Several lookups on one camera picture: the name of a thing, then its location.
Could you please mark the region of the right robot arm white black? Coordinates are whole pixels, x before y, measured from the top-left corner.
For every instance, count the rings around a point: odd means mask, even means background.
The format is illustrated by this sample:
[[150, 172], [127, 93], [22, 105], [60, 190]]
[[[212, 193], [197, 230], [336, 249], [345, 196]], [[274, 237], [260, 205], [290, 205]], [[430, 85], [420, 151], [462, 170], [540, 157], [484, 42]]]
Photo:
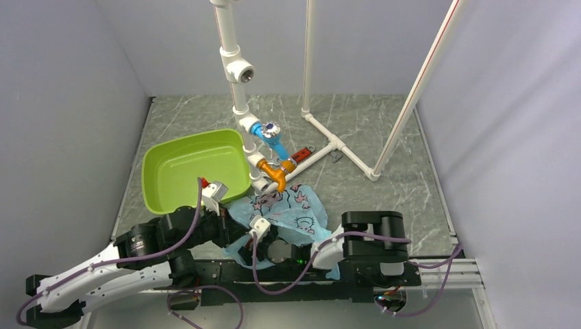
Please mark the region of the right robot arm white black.
[[385, 284], [403, 277], [410, 240], [400, 212], [345, 212], [333, 232], [316, 224], [313, 217], [298, 217], [294, 226], [258, 217], [233, 255], [242, 266], [256, 269], [310, 263], [333, 280], [338, 279], [338, 264], [344, 260], [378, 266], [378, 277]]

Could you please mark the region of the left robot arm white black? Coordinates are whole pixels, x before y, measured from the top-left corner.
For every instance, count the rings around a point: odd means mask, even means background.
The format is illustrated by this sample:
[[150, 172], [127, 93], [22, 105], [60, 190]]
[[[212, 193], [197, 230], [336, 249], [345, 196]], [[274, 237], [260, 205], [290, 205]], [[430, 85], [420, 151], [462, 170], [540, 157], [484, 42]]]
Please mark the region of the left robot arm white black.
[[247, 233], [225, 206], [217, 211], [181, 206], [133, 226], [103, 251], [64, 273], [26, 279], [28, 304], [17, 322], [31, 328], [66, 328], [119, 297], [164, 287], [190, 288], [200, 270], [190, 249], [213, 242], [226, 248]]

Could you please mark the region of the blue printed plastic bag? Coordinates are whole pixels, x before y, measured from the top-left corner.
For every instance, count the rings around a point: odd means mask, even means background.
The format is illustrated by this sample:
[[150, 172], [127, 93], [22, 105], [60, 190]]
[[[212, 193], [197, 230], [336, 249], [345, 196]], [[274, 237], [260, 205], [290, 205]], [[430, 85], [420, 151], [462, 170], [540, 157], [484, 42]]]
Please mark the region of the blue printed plastic bag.
[[[328, 215], [321, 200], [313, 189], [305, 184], [292, 185], [282, 193], [275, 190], [260, 196], [252, 195], [237, 199], [230, 203], [228, 210], [232, 218], [247, 230], [250, 229], [251, 220], [256, 216], [261, 216], [271, 223], [271, 229], [277, 228], [277, 237], [297, 247], [323, 241], [331, 235], [331, 231], [327, 228]], [[250, 238], [250, 235], [245, 234], [228, 247], [222, 248], [226, 256], [247, 269], [251, 269], [251, 260], [248, 259], [251, 256], [241, 256], [239, 250], [248, 244]], [[261, 244], [257, 246], [257, 272], [291, 265], [292, 262], [288, 260], [276, 264], [266, 256], [260, 256], [265, 253], [260, 251], [260, 248], [266, 239], [264, 237]], [[252, 242], [246, 249], [251, 255]]]

